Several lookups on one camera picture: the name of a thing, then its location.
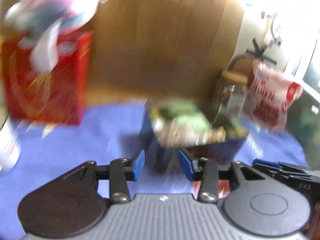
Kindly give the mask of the black snack box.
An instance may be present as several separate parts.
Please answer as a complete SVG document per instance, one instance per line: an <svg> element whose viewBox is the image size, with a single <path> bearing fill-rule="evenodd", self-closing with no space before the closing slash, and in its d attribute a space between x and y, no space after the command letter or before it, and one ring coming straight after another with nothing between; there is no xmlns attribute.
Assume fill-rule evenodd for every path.
<svg viewBox="0 0 320 240"><path fill-rule="evenodd" d="M212 125L208 132L192 132L186 129L172 129L168 133L156 134L149 119L148 103L164 100L148 100L140 130L142 148L146 154L146 165L157 173L166 173L177 166L177 156L186 149L195 158L213 158L219 164L230 163L249 134L238 116L210 101L193 101Z"/></svg>

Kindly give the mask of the pink blue plush toy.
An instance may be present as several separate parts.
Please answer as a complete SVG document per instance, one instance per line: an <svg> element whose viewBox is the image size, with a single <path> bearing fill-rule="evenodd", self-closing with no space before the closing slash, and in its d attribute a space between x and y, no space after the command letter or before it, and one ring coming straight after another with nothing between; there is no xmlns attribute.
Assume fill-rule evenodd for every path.
<svg viewBox="0 0 320 240"><path fill-rule="evenodd" d="M35 40L29 56L38 74L51 72L59 61L57 39L89 22L102 0L19 0L4 16L4 23Z"/></svg>

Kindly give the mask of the round wooden board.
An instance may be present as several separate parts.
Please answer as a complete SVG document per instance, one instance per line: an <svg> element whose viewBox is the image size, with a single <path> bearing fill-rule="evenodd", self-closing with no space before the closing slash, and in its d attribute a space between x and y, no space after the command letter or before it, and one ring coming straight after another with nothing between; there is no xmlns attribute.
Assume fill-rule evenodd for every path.
<svg viewBox="0 0 320 240"><path fill-rule="evenodd" d="M247 55L238 55L231 59L225 70L233 71L245 75L253 76L252 63L253 57Z"/></svg>

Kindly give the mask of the pink twist snack bag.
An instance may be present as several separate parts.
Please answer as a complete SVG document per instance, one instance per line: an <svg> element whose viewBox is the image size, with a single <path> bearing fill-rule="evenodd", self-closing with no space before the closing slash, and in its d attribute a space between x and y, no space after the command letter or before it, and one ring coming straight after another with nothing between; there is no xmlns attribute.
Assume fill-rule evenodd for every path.
<svg viewBox="0 0 320 240"><path fill-rule="evenodd" d="M287 111L300 98L303 87L258 59L253 60L252 70L244 115L272 132L281 133L286 126Z"/></svg>

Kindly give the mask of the red gift box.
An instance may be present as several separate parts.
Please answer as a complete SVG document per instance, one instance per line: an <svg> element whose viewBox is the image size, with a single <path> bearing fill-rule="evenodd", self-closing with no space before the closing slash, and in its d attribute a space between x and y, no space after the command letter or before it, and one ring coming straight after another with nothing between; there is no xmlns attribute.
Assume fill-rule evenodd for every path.
<svg viewBox="0 0 320 240"><path fill-rule="evenodd" d="M32 70L27 37L4 41L5 98L12 118L78 125L86 108L87 69L92 32L76 31L57 41L59 61L47 74Z"/></svg>

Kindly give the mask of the wooden board backdrop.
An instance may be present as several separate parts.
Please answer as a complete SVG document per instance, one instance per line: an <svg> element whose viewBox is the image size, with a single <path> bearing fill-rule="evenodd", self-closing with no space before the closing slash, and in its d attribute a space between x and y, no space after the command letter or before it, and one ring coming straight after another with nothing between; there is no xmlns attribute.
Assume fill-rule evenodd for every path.
<svg viewBox="0 0 320 240"><path fill-rule="evenodd" d="M244 16L236 0L75 0L96 5L84 101L210 99Z"/></svg>

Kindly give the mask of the blue printed tablecloth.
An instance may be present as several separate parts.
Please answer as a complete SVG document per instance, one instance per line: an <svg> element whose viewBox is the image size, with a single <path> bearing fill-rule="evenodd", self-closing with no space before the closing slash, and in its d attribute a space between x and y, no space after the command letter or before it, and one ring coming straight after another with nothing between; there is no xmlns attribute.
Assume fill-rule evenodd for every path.
<svg viewBox="0 0 320 240"><path fill-rule="evenodd" d="M98 165L113 159L130 158L141 147L139 133L144 104L104 105L88 108L80 126L53 126L12 120L21 146L14 169L1 176L1 239L20 239L24 235L17 217L20 200L29 192L87 160ZM242 120L250 134L235 159L251 165L260 158L308 166L304 150L287 131L274 134ZM147 157L137 182L129 182L131 196L136 193L192 193L197 186L188 181L172 159L167 174L152 171L155 157Z"/></svg>

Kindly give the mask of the nut jar yellow lid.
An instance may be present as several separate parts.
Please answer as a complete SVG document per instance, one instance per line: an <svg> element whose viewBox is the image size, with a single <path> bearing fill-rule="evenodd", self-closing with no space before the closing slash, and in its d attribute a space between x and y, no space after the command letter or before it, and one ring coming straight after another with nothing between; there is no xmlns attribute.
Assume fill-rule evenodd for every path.
<svg viewBox="0 0 320 240"><path fill-rule="evenodd" d="M239 116L245 103L248 78L240 73L225 70L221 73L213 92L213 101Z"/></svg>

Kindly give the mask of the white enamel mug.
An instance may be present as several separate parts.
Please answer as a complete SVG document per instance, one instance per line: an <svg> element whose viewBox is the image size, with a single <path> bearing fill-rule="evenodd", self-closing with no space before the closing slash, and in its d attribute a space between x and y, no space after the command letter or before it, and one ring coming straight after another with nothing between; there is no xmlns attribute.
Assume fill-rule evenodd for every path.
<svg viewBox="0 0 320 240"><path fill-rule="evenodd" d="M21 146L18 136L7 115L1 126L1 175L9 173L17 164L21 155Z"/></svg>

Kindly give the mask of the green snack packet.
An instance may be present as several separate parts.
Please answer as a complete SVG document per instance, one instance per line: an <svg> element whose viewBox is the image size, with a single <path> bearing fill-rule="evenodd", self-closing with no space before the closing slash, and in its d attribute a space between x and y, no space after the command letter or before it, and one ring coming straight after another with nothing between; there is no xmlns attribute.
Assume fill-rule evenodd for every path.
<svg viewBox="0 0 320 240"><path fill-rule="evenodd" d="M164 134L172 129L208 132L212 125L191 100L164 100L148 103L149 119L154 133Z"/></svg>

